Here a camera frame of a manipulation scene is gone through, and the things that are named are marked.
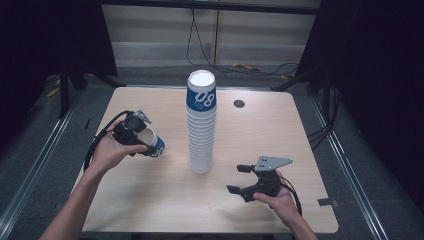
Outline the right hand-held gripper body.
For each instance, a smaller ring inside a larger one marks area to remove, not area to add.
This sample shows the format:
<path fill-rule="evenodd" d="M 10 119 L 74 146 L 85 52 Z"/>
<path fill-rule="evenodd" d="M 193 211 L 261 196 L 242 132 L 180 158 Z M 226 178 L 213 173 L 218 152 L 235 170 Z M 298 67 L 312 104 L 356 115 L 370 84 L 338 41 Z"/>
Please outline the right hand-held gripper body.
<path fill-rule="evenodd" d="M 257 176 L 258 181 L 252 186 L 242 188 L 240 196 L 246 202 L 253 201 L 253 194 L 257 192 L 275 197 L 281 186 L 280 177 L 276 170 L 290 163 L 292 163 L 292 160 L 288 158 L 260 156 L 255 164 L 254 171 L 252 171 Z"/>

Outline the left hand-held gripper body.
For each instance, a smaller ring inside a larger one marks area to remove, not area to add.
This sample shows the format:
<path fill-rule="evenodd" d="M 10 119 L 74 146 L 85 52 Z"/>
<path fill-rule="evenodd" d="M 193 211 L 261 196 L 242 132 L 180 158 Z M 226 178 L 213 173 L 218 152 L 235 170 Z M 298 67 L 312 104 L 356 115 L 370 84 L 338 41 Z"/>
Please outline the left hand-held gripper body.
<path fill-rule="evenodd" d="M 142 110 L 129 112 L 126 118 L 113 129 L 114 139 L 123 145 L 144 145 L 138 134 L 147 128 L 151 120 Z"/>

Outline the blue banded paper cup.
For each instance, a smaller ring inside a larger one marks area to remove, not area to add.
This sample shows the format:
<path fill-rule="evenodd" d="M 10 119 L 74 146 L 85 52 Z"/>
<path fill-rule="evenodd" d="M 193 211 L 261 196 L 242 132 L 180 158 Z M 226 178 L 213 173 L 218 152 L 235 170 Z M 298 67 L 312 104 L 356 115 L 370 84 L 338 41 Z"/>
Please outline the blue banded paper cup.
<path fill-rule="evenodd" d="M 161 157 L 166 152 L 165 142 L 150 128 L 142 130 L 138 134 L 138 139 L 145 143 L 148 147 L 154 146 L 157 148 L 152 158 Z"/>

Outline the stack of white paper cups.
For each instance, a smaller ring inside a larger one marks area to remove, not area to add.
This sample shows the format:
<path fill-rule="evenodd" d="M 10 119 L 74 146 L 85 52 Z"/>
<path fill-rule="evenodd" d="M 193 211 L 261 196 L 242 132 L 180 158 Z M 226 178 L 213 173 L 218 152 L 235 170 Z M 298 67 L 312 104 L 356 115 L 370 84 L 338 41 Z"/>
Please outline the stack of white paper cups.
<path fill-rule="evenodd" d="M 215 76 L 207 70 L 197 70 L 187 80 L 186 122 L 189 166 L 203 174 L 212 167 L 217 112 Z"/>

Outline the person's left hand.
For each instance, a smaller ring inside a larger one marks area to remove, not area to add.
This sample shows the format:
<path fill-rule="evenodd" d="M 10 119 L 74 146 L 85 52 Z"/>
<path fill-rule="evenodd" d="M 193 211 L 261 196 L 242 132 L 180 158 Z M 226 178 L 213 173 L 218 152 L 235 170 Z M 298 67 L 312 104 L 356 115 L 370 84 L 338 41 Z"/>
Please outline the person's left hand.
<path fill-rule="evenodd" d="M 116 120 L 107 128 L 106 135 L 101 138 L 94 150 L 87 172 L 105 174 L 108 170 L 116 167 L 125 156 L 142 153 L 148 149 L 145 145 L 122 145 L 116 141 L 112 130 L 119 123 L 120 120 Z"/>

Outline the person's right hand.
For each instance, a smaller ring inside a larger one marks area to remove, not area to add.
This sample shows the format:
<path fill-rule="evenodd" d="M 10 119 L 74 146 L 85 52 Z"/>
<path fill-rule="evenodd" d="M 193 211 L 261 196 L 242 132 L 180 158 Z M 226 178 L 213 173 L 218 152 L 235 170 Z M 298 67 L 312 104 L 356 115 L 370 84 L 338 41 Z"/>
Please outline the person's right hand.
<path fill-rule="evenodd" d="M 264 193 L 254 193 L 253 198 L 269 205 L 282 223 L 290 230 L 298 227 L 300 215 L 288 189 L 281 187 L 275 197 L 268 196 Z"/>

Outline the grey tape strip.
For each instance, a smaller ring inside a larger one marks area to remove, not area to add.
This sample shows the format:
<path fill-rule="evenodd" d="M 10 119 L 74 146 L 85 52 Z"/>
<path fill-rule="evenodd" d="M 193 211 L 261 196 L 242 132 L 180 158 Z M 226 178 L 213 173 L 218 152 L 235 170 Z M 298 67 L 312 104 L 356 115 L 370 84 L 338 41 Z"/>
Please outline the grey tape strip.
<path fill-rule="evenodd" d="M 333 208 L 338 207 L 338 201 L 335 199 L 331 199 L 331 198 L 322 198 L 322 199 L 318 199 L 317 200 L 318 204 L 323 207 L 323 206 L 331 206 Z"/>

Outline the black metal stand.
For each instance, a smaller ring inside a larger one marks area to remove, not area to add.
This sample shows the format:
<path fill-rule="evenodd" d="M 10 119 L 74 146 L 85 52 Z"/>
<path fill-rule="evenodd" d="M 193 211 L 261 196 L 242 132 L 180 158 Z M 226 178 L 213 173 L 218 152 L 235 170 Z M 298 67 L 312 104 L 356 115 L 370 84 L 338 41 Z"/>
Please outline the black metal stand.
<path fill-rule="evenodd" d="M 85 90 L 88 82 L 84 75 L 88 74 L 93 75 L 111 87 L 125 87 L 125 84 L 113 80 L 111 75 L 102 73 L 99 69 L 88 70 L 86 66 L 81 66 L 72 61 L 64 61 L 60 71 L 60 118 L 63 118 L 70 110 L 69 83 L 72 83 L 77 90 Z"/>
<path fill-rule="evenodd" d="M 324 67 L 313 67 L 306 72 L 296 74 L 286 83 L 273 87 L 272 91 L 283 92 L 301 82 L 308 82 L 307 93 L 309 96 L 317 96 L 319 92 L 323 94 L 323 112 L 326 116 L 330 114 L 330 90 L 331 90 L 331 74 Z"/>

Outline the dark curtain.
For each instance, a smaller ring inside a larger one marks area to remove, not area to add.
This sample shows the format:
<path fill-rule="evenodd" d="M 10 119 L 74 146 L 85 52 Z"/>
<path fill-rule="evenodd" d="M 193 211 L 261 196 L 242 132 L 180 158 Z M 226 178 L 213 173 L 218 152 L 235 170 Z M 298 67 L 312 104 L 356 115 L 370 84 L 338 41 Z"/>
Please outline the dark curtain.
<path fill-rule="evenodd" d="M 97 0 L 0 0 L 0 151 L 11 145 L 48 76 L 65 70 L 77 89 L 85 73 L 115 76 Z"/>
<path fill-rule="evenodd" d="M 336 85 L 424 214 L 424 0 L 321 0 L 298 70 Z"/>

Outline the black overhead bar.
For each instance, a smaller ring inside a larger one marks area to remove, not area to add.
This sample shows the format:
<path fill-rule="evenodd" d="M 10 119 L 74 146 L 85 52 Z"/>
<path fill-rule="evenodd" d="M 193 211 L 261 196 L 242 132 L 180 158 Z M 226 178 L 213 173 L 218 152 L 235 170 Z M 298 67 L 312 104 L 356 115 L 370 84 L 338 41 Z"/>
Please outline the black overhead bar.
<path fill-rule="evenodd" d="M 255 13 L 278 13 L 295 15 L 318 15 L 319 8 L 274 6 L 263 4 L 243 4 L 232 2 L 210 2 L 193 0 L 98 0 L 101 4 L 119 6 L 163 7 L 181 9 L 222 10 Z"/>

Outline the metal floor rail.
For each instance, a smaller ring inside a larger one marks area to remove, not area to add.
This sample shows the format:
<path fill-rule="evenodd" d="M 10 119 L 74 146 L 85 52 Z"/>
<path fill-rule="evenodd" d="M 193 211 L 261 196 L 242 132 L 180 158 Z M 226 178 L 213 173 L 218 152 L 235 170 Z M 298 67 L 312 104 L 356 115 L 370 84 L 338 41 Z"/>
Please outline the metal floor rail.
<path fill-rule="evenodd" d="M 14 228 L 16 221 L 33 192 L 33 189 L 47 166 L 53 151 L 67 128 L 67 125 L 72 118 L 74 110 L 79 104 L 83 93 L 83 90 L 76 93 L 74 102 L 65 111 L 63 116 L 59 118 L 22 184 L 0 216 L 0 240 L 7 240 L 10 232 Z"/>
<path fill-rule="evenodd" d="M 347 180 L 354 199 L 364 217 L 365 222 L 367 223 L 368 228 L 371 231 L 374 240 L 389 240 L 382 222 L 380 221 L 377 212 L 375 211 L 367 194 L 365 193 L 363 186 L 360 183 L 356 172 L 354 171 L 349 158 L 338 139 L 336 132 L 330 129 L 329 123 L 324 117 L 323 106 L 317 97 L 312 97 L 311 103 L 320 121 L 320 124 L 324 128 L 325 136 L 328 139 L 333 153 L 337 158 L 340 168 Z"/>

